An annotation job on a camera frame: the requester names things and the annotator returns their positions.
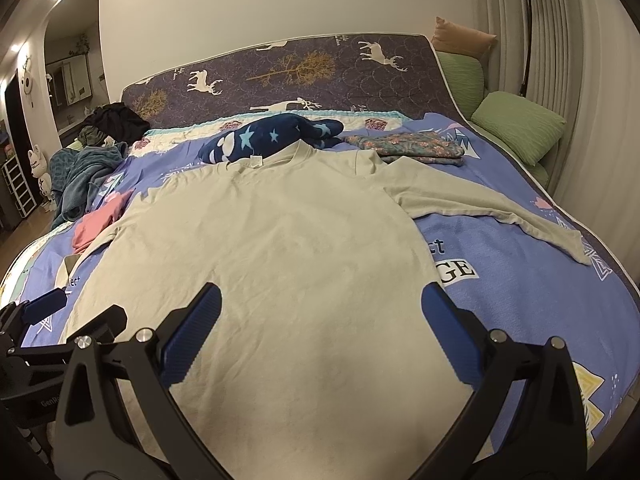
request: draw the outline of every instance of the pink clothing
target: pink clothing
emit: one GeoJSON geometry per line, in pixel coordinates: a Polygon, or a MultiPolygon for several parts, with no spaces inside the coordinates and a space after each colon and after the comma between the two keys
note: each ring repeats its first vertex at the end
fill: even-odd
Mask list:
{"type": "Polygon", "coordinates": [[[132,189],[124,194],[117,191],[111,193],[105,199],[106,204],[82,217],[80,223],[76,226],[76,232],[71,241],[74,254],[84,251],[95,240],[97,235],[120,218],[132,193],[132,189]]]}

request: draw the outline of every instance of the blue gripper pad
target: blue gripper pad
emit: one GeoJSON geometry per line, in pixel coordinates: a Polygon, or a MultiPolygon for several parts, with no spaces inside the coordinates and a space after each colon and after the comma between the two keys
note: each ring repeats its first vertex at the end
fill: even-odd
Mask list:
{"type": "Polygon", "coordinates": [[[430,283],[422,290],[422,313],[425,319],[458,379],[476,390],[482,381],[481,353],[459,322],[454,308],[453,302],[437,283],[430,283]]]}
{"type": "Polygon", "coordinates": [[[29,304],[24,307],[22,322],[35,325],[65,307],[65,291],[61,288],[54,288],[40,296],[37,300],[30,301],[29,304]]]}
{"type": "Polygon", "coordinates": [[[174,331],[160,355],[160,381],[165,388],[181,383],[222,312],[222,294],[212,283],[188,307],[190,313],[174,331]]]}

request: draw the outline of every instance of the silver bolt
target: silver bolt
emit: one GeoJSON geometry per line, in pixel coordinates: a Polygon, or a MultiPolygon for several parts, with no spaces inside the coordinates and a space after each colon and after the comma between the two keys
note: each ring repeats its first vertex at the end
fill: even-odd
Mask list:
{"type": "Polygon", "coordinates": [[[551,346],[553,348],[557,350],[562,350],[565,345],[566,343],[564,342],[564,339],[562,339],[561,337],[558,337],[557,335],[555,335],[551,338],[551,346]]]}
{"type": "Polygon", "coordinates": [[[154,331],[150,328],[141,328],[136,332],[136,339],[141,343],[146,343],[154,336],[154,331]]]}
{"type": "Polygon", "coordinates": [[[504,330],[500,330],[499,328],[497,328],[496,330],[491,330],[491,332],[489,332],[489,337],[494,343],[504,343],[505,341],[507,341],[507,333],[504,330]]]}
{"type": "Polygon", "coordinates": [[[76,337],[74,341],[78,345],[78,348],[87,348],[91,346],[92,343],[91,336],[87,335],[80,335],[76,337]]]}

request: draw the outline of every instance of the navy blue plush toy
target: navy blue plush toy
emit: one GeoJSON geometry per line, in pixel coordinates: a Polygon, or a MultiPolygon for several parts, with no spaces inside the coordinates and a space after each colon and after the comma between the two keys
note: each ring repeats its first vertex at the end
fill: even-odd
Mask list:
{"type": "Polygon", "coordinates": [[[217,164],[251,155],[267,157],[299,139],[322,150],[342,142],[335,136],[343,127],[334,119],[310,121],[296,114],[278,114],[211,139],[200,148],[198,158],[207,164],[217,164]]]}

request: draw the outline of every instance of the beige shirt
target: beige shirt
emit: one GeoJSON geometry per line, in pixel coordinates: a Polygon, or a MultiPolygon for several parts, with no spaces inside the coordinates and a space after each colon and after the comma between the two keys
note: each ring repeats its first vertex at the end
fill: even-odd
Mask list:
{"type": "Polygon", "coordinates": [[[300,141],[137,196],[87,250],[111,240],[62,339],[114,303],[128,339],[213,282],[222,314],[171,392],[229,473],[406,480],[471,392],[420,308],[438,273],[412,218],[431,212],[516,223],[588,263],[577,232],[486,187],[408,158],[386,165],[372,151],[300,141]]]}

